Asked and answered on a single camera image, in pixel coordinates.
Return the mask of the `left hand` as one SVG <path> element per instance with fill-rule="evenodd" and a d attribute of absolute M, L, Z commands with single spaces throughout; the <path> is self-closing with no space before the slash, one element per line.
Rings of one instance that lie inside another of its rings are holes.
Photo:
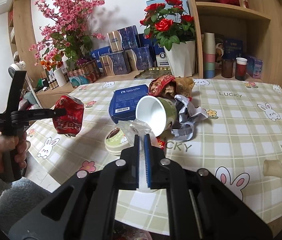
<path fill-rule="evenodd" d="M 31 143 L 27 140 L 27 133 L 24 132 L 22 138 L 18 136 L 4 136 L 0 135 L 0 174 L 5 172 L 5 165 L 3 162 L 3 155 L 10 153 L 12 150 L 17 150 L 17 154 L 14 157 L 15 162 L 21 169 L 27 167 L 26 158 L 27 152 Z"/>

